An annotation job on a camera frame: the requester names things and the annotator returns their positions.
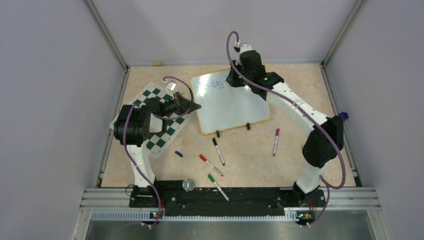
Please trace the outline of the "yellow framed whiteboard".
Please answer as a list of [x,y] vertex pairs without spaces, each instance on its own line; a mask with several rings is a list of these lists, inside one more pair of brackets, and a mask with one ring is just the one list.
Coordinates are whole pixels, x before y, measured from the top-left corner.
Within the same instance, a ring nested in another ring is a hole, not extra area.
[[226,82],[230,70],[222,69],[191,78],[200,131],[204,135],[246,127],[271,118],[271,107],[248,86],[232,87]]

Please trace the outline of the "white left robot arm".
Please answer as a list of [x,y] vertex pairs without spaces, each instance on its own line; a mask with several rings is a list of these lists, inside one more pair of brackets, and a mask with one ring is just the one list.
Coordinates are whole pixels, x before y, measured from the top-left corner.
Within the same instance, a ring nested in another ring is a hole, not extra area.
[[148,188],[156,180],[150,158],[158,158],[201,105],[180,92],[144,90],[122,106],[111,123],[113,136],[130,155],[134,186]]

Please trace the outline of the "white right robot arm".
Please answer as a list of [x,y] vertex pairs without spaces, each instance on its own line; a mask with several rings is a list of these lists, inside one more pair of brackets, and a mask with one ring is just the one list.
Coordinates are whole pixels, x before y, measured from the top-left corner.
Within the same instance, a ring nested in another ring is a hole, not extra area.
[[300,98],[275,72],[267,72],[260,54],[247,43],[234,43],[238,54],[230,60],[230,73],[226,81],[232,87],[247,87],[253,94],[282,110],[294,121],[307,139],[302,148],[306,164],[294,182],[293,200],[299,206],[307,206],[314,198],[313,192],[324,181],[327,164],[338,158],[342,179],[334,189],[346,182],[346,168],[341,154],[344,147],[343,121],[337,115],[329,117]]

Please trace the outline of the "blue marker cap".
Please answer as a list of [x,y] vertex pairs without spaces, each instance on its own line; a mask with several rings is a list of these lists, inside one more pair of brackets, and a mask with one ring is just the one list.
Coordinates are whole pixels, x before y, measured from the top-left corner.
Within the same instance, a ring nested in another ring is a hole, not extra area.
[[180,153],[179,151],[175,151],[174,153],[175,153],[176,155],[178,155],[179,157],[181,157],[181,158],[183,157],[183,154],[182,154],[182,153]]

